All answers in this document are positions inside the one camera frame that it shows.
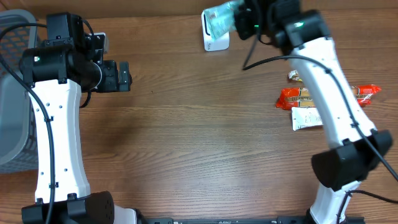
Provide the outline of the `mint green wipes packet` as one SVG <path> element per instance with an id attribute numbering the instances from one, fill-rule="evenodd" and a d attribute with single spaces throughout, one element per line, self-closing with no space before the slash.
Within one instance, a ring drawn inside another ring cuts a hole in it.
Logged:
<path id="1" fill-rule="evenodd" d="M 213 40 L 219 39 L 227 32 L 236 29 L 234 14 L 238 12 L 243 3 L 243 0 L 228 1 L 203 11 L 206 25 Z"/>

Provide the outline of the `green snack packet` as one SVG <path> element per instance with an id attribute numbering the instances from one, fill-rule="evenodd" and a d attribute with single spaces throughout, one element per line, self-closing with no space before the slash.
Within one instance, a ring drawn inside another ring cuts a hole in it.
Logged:
<path id="1" fill-rule="evenodd" d="M 289 78 L 289 80 L 293 80 L 296 82 L 303 82 L 298 71 L 296 71 L 296 70 L 292 70 L 291 72 L 289 72 L 288 78 Z"/>

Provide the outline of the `orange spaghetti packet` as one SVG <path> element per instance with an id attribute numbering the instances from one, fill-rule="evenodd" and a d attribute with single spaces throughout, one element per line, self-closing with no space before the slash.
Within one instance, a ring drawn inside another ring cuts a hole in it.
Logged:
<path id="1" fill-rule="evenodd" d="M 361 107 L 371 103 L 371 97 L 382 90 L 377 85 L 352 86 L 351 91 Z M 276 108 L 291 110 L 292 108 L 314 108 L 315 104 L 307 88 L 284 88 L 275 105 Z"/>

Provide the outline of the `white tube gold cap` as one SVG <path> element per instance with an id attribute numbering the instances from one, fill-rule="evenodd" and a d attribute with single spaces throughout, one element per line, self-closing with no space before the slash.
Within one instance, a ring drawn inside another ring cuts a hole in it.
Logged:
<path id="1" fill-rule="evenodd" d="M 292 108 L 292 129 L 294 131 L 322 125 L 321 116 L 316 108 Z"/>

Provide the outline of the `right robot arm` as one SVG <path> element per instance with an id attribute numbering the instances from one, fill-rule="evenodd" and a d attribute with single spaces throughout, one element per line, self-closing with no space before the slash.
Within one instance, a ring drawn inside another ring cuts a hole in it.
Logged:
<path id="1" fill-rule="evenodd" d="M 322 119 L 328 150 L 315 154 L 319 188 L 307 223 L 352 223 L 345 215 L 350 198 L 392 146 L 360 107 L 341 69 L 330 30 L 317 10 L 299 1 L 244 1 L 235 15 L 241 39 L 268 36 L 282 59 L 298 71 Z"/>

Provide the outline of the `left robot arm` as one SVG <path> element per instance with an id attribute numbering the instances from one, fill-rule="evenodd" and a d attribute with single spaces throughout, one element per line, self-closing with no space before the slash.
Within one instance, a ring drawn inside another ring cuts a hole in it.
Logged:
<path id="1" fill-rule="evenodd" d="M 107 191 L 93 193 L 85 174 L 79 129 L 83 93 L 126 92 L 127 62 L 105 60 L 104 33 L 68 12 L 47 16 L 47 39 L 27 49 L 20 70 L 30 88 L 37 133 L 39 174 L 35 203 L 24 223 L 137 223 L 137 212 L 115 205 Z"/>

